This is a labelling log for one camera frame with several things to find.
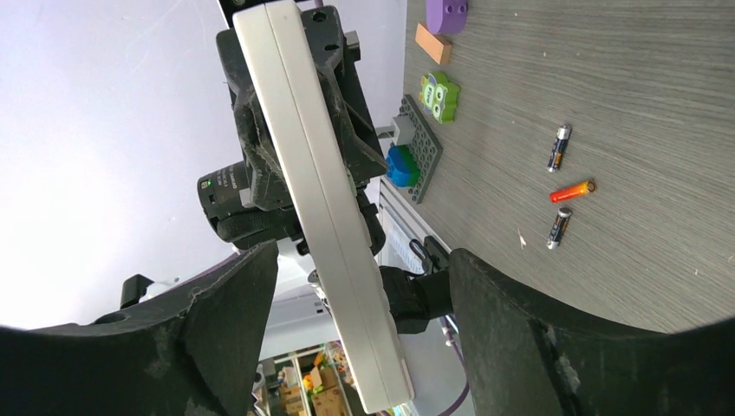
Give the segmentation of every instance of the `white block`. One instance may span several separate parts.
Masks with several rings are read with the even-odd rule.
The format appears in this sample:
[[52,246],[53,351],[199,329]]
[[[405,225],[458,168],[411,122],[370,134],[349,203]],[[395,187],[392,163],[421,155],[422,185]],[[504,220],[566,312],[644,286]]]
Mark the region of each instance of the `white block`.
[[416,135],[416,126],[406,115],[393,117],[393,143],[396,146],[410,145]]

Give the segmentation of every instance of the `purple block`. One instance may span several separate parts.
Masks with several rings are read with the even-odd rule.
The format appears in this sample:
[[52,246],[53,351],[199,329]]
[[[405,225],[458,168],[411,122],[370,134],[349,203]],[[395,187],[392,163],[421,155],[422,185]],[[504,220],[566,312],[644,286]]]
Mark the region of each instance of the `purple block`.
[[434,35],[453,35],[467,23],[467,0],[426,0],[426,26]]

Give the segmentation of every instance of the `aa battery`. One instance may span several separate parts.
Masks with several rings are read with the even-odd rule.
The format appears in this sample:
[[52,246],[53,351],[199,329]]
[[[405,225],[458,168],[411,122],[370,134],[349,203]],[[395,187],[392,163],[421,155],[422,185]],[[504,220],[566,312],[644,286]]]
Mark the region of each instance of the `aa battery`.
[[585,180],[581,184],[576,184],[568,188],[563,188],[549,194],[549,200],[556,204],[557,202],[566,201],[568,199],[583,197],[597,190],[594,180]]
[[567,230],[569,225],[569,218],[572,216],[572,210],[569,208],[559,208],[559,212],[556,214],[556,220],[554,226],[551,227],[549,238],[546,239],[546,247],[549,250],[554,250],[562,242],[564,232]]
[[551,148],[551,157],[549,158],[549,164],[546,166],[549,172],[559,170],[564,152],[567,150],[567,144],[569,144],[569,135],[571,133],[572,127],[569,124],[565,124],[556,130],[556,142],[554,143],[554,147]]

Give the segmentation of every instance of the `power strip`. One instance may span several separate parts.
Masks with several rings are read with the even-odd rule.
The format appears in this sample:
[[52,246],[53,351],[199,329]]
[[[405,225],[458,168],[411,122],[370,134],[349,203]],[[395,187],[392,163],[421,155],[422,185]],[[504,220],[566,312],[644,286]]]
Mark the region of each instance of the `power strip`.
[[232,18],[366,413],[413,397],[381,274],[292,0]]

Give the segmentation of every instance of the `gray wood grain surface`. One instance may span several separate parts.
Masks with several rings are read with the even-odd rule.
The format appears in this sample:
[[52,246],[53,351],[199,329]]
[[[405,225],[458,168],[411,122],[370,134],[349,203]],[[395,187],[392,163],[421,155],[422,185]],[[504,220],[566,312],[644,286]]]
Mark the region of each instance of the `gray wood grain surface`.
[[[451,247],[595,315],[667,332],[735,315],[735,3],[696,3],[471,0],[441,67],[462,87],[458,114],[431,121],[444,154],[419,214]],[[439,69],[413,39],[425,4],[408,0],[414,95]],[[590,178],[599,191],[567,203],[548,250],[549,192]]]

